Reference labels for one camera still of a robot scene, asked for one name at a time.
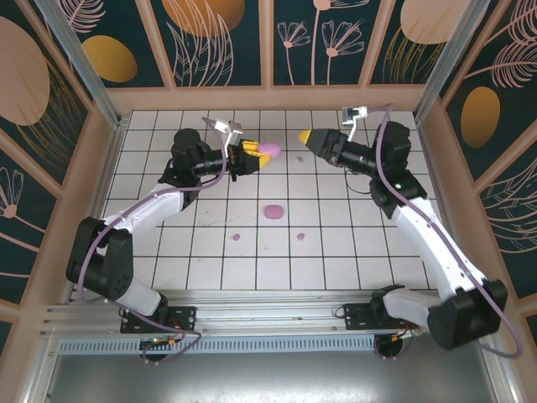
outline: pink blob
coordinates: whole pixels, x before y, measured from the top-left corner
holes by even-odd
[[[265,207],[264,214],[269,220],[279,220],[284,216],[284,208],[275,204],[270,204]]]
[[[268,154],[272,158],[276,158],[281,153],[282,149],[276,143],[259,143],[258,151],[262,154]]]

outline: purple cable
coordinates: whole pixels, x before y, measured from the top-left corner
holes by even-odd
[[[213,121],[211,121],[211,120],[209,120],[207,118],[203,118],[203,121],[205,123],[207,123],[207,125],[211,128],[211,130],[216,135],[216,139],[218,140],[218,145],[220,146],[220,150],[222,152],[222,157],[223,157],[222,158],[222,161],[223,161],[222,162],[222,170],[218,174],[218,177],[213,182],[211,182],[210,184],[205,185],[205,186],[181,187],[181,188],[165,189],[165,190],[162,190],[162,191],[156,191],[154,194],[149,195],[149,196],[145,197],[144,199],[134,203],[129,209],[127,209],[127,211],[125,211],[122,215],[120,215],[118,218],[116,218],[114,221],[112,221],[110,224],[108,224],[96,236],[95,240],[93,241],[93,243],[91,244],[90,248],[87,251],[87,255],[84,258],[84,262],[82,263],[81,272],[80,272],[80,274],[78,276],[78,282],[77,282],[78,290],[80,291],[80,294],[81,294],[80,299],[82,301],[84,301],[84,302],[93,302],[93,301],[97,301],[97,300],[102,300],[101,297],[98,297],[98,298],[95,298],[93,300],[88,301],[84,297],[84,293],[85,293],[85,291],[84,291],[84,279],[86,277],[87,267],[88,267],[88,265],[90,263],[91,256],[95,252],[98,244],[102,241],[102,239],[106,236],[106,234],[109,233],[116,225],[118,225],[122,220],[127,218],[129,214],[131,214],[132,212],[134,212],[137,209],[139,209],[141,206],[146,204],[148,201],[153,200],[153,198],[155,198],[156,196],[166,195],[166,194],[170,194],[170,193],[176,193],[178,191],[203,191],[205,189],[209,189],[210,187],[215,186],[219,181],[222,180],[222,178],[224,177],[224,174],[226,173],[226,168],[227,168],[226,146],[224,145],[224,143],[222,141],[222,137],[220,136],[220,134],[216,130]],[[170,361],[171,359],[176,359],[176,358],[180,357],[181,355],[183,355],[185,353],[186,350],[188,350],[189,348],[194,346],[194,344],[199,342],[200,339],[201,339],[201,333],[199,333],[199,332],[192,332],[192,331],[189,331],[189,330],[177,329],[177,328],[174,328],[174,327],[168,327],[168,326],[165,326],[165,325],[161,325],[160,323],[152,321],[151,319],[148,319],[147,317],[145,317],[141,313],[136,312],[136,311],[134,311],[134,310],[132,310],[130,308],[127,308],[126,306],[123,306],[123,305],[121,305],[121,304],[119,304],[119,303],[117,303],[115,301],[111,301],[111,302],[114,305],[119,306],[122,309],[128,310],[135,317],[137,317],[138,319],[148,323],[149,325],[151,325],[153,327],[158,327],[158,328],[163,329],[163,330],[165,330],[167,332],[181,333],[181,334],[185,334],[185,335],[186,334],[191,334],[191,335],[197,336],[196,339],[192,343],[188,344],[185,348],[180,350],[178,353],[174,353],[173,355],[170,354],[169,355],[169,357],[171,356],[170,359],[167,359],[168,357],[166,357],[165,359],[161,359],[160,360],[161,363],[163,361],[167,362],[167,361]]]
[[[505,353],[502,351],[498,351],[494,348],[490,348],[489,346],[485,344],[481,344],[479,342],[475,342],[479,347],[481,347],[483,350],[488,351],[489,353],[494,353],[500,357],[504,357],[506,359],[517,359],[522,355],[523,348],[522,348],[522,341],[520,340],[520,336],[517,333],[516,329],[513,326],[513,323],[505,316],[503,311],[500,309],[498,304],[493,300],[493,298],[485,291],[485,289],[482,287],[481,284],[477,281],[477,279],[473,276],[472,272],[466,267],[464,261],[461,259],[461,256],[456,252],[456,250],[451,246],[451,243],[449,239],[445,236],[445,234],[440,230],[440,228],[425,214],[423,211],[421,211],[416,205],[414,205],[410,200],[408,200],[406,197],[401,195],[398,191],[396,191],[392,185],[389,183],[388,179],[386,179],[386,175],[384,174],[383,166],[381,164],[381,148],[384,138],[384,131],[386,129],[386,124],[388,124],[388,117],[390,112],[392,112],[394,105],[392,103],[389,103],[387,105],[384,105],[382,107],[370,109],[369,112],[377,112],[377,111],[385,111],[383,121],[380,124],[380,128],[378,129],[378,138],[377,138],[377,148],[375,149],[375,160],[377,162],[378,167],[378,175],[380,176],[380,180],[384,183],[386,188],[389,190],[390,193],[392,193],[397,199],[399,199],[403,204],[410,207],[416,214],[418,214],[420,217],[422,217],[436,232],[436,234],[440,237],[444,245],[448,248],[453,258],[455,258],[456,262],[458,263],[461,270],[464,272],[464,274],[468,277],[468,279],[471,281],[471,283],[479,290],[483,298],[488,302],[488,304],[492,307],[492,309],[498,314],[500,319],[505,322],[505,326],[507,326],[508,330],[511,332],[511,335],[513,336],[513,339],[517,345],[517,349],[514,353]]]

